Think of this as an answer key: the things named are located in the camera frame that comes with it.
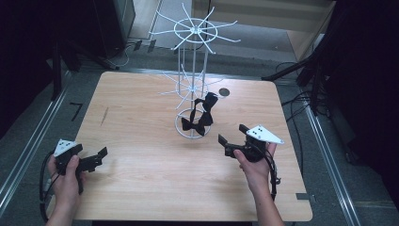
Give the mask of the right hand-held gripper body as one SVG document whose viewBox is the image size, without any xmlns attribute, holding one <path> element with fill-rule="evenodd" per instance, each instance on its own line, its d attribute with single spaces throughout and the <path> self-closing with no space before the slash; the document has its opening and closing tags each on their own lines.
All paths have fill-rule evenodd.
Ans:
<svg viewBox="0 0 399 226">
<path fill-rule="evenodd" d="M 283 144 L 284 141 L 271 133 L 262 125 L 249 129 L 245 134 L 246 140 L 243 145 L 232 144 L 232 148 L 224 148 L 225 155 L 234 158 L 234 150 L 240 150 L 249 162 L 258 162 L 266 157 L 266 143 Z"/>
</svg>

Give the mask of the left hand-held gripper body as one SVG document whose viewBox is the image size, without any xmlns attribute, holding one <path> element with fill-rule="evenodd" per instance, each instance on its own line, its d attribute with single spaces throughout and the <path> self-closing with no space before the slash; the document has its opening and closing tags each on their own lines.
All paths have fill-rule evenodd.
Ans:
<svg viewBox="0 0 399 226">
<path fill-rule="evenodd" d="M 54 151 L 57 173 L 60 175 L 65 175 L 66 168 L 71 158 L 74 155 L 78 155 L 82 150 L 83 146 L 81 144 L 77 144 L 75 141 L 60 139 Z"/>
</svg>

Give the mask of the black bow tie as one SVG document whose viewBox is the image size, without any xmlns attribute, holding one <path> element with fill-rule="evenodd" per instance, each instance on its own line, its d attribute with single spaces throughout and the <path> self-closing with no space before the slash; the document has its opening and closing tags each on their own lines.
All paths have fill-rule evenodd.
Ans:
<svg viewBox="0 0 399 226">
<path fill-rule="evenodd" d="M 202 103 L 204 112 L 202 113 L 199 124 L 210 126 L 214 121 L 211 115 L 211 109 L 218 101 L 218 97 L 213 92 L 208 92 L 204 99 L 197 99 L 196 103 Z"/>
<path fill-rule="evenodd" d="M 194 101 L 194 107 L 190 112 L 189 119 L 182 118 L 182 127 L 184 131 L 194 129 L 199 135 L 205 135 L 205 125 L 202 120 L 199 120 L 198 123 L 194 123 L 195 115 L 197 112 L 197 104 L 203 103 L 203 100 L 198 98 Z"/>
</svg>

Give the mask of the white wire display rack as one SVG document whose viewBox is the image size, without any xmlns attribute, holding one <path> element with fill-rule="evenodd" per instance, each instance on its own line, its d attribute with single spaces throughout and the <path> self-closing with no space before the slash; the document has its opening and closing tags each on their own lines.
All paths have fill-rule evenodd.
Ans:
<svg viewBox="0 0 399 226">
<path fill-rule="evenodd" d="M 189 119 L 191 110 L 194 107 L 194 101 L 198 98 L 204 99 L 212 82 L 206 81 L 206 73 L 208 66 L 208 56 L 214 55 L 215 51 L 211 48 L 211 44 L 215 40 L 224 40 L 237 43 L 239 40 L 227 38 L 219 33 L 225 27 L 234 26 L 236 22 L 229 24 L 215 24 L 209 18 L 214 12 L 214 8 L 209 10 L 204 18 L 191 17 L 184 5 L 182 5 L 185 16 L 180 20 L 174 20 L 163 15 L 156 10 L 156 16 L 173 23 L 173 26 L 167 30 L 152 31 L 152 36 L 160 36 L 173 34 L 179 39 L 177 44 L 171 48 L 178 55 L 178 71 L 173 77 L 170 73 L 163 73 L 163 76 L 170 79 L 175 88 L 172 91 L 161 92 L 161 95 L 176 94 L 181 101 L 177 104 L 176 109 L 180 109 L 174 122 L 177 132 L 186 138 L 201 138 L 210 132 L 211 126 L 205 126 L 205 135 L 199 135 L 194 129 L 184 131 L 182 127 L 182 118 Z M 197 112 L 194 123 L 198 123 L 202 113 L 204 112 L 202 103 L 197 104 Z"/>
</svg>

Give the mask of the person's right hand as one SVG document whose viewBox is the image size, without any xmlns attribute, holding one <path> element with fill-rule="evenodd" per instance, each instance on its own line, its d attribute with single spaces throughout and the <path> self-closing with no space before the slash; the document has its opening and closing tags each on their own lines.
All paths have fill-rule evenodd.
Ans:
<svg viewBox="0 0 399 226">
<path fill-rule="evenodd" d="M 265 159 L 256 163 L 249 162 L 245 155 L 239 151 L 233 151 L 240 169 L 244 172 L 247 178 L 247 183 L 252 193 L 266 192 L 269 193 L 269 172 L 270 168 Z"/>
</svg>

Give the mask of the person's left hand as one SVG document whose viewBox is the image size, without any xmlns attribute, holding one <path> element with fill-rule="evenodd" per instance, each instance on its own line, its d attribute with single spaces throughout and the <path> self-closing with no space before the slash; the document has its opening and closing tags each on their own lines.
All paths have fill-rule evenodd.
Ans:
<svg viewBox="0 0 399 226">
<path fill-rule="evenodd" d="M 76 179 L 76 169 L 80 158 L 74 155 L 69 161 L 66 173 L 59 175 L 56 168 L 56 158 L 51 155 L 48 170 L 51 173 L 51 179 L 54 182 L 53 190 L 56 195 L 56 207 L 51 219 L 71 220 L 74 218 L 77 208 L 80 205 L 81 197 L 79 195 L 79 185 Z"/>
</svg>

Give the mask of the light wooden furniture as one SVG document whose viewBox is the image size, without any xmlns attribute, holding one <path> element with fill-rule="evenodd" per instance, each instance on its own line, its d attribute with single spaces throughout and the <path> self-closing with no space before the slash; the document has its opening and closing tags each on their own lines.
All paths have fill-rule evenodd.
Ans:
<svg viewBox="0 0 399 226">
<path fill-rule="evenodd" d="M 302 60 L 324 33 L 335 0 L 191 0 L 194 17 L 204 18 L 212 8 L 212 21 L 272 27 L 288 31 L 295 57 Z"/>
</svg>

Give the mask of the dark cabinet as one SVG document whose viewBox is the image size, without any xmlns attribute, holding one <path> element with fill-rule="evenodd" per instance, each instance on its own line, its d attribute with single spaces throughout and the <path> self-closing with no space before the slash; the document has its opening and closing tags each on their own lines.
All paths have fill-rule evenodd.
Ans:
<svg viewBox="0 0 399 226">
<path fill-rule="evenodd" d="M 93 0 L 100 30 L 100 56 L 110 58 L 128 41 L 136 11 L 134 0 Z"/>
</svg>

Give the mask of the aluminium floor rail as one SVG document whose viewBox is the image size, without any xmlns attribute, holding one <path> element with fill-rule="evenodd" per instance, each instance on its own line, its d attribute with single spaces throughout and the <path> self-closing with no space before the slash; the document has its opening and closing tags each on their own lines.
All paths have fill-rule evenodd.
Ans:
<svg viewBox="0 0 399 226">
<path fill-rule="evenodd" d="M 52 101 L 53 86 L 45 88 L 0 139 L 0 219 L 5 215 L 26 171 L 67 95 L 73 73 L 61 76 L 61 91 Z"/>
<path fill-rule="evenodd" d="M 313 115 L 309 107 L 306 108 L 306 114 L 314 133 L 316 142 L 319 146 L 321 155 L 324 159 L 325 166 L 331 183 L 334 187 L 339 205 L 343 211 L 343 216 L 348 226 L 361 226 L 358 213 L 351 199 L 348 189 L 343 181 L 338 165 L 333 157 L 327 142 L 325 133 L 321 127 L 320 121 Z"/>
</svg>

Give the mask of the black metal stand frame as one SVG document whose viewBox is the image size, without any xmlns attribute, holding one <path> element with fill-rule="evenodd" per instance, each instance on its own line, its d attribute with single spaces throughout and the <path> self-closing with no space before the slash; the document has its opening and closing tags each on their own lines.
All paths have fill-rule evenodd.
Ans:
<svg viewBox="0 0 399 226">
<path fill-rule="evenodd" d="M 89 50 L 86 50 L 82 46 L 78 45 L 72 40 L 56 40 L 53 45 L 53 95 L 51 100 L 54 101 L 62 91 L 62 78 L 61 78 L 61 60 L 65 61 L 65 64 L 69 69 L 73 71 L 80 70 L 80 61 L 77 58 L 76 53 L 82 54 L 94 61 L 104 69 L 115 71 L 118 70 L 119 66 L 112 66 L 110 63 L 106 63 L 98 56 L 92 54 Z"/>
<path fill-rule="evenodd" d="M 301 69 L 299 76 L 296 78 L 296 84 L 300 87 L 305 87 L 312 80 L 310 107 L 311 111 L 316 114 L 317 106 L 319 105 L 318 93 L 321 87 L 321 77 L 323 66 L 322 63 L 327 58 L 327 51 L 330 45 L 336 40 L 333 32 L 327 32 L 320 40 L 319 44 L 315 47 L 314 51 L 305 59 L 294 63 L 282 71 L 274 74 L 263 76 L 263 81 L 274 82 L 283 76 L 296 72 Z"/>
</svg>

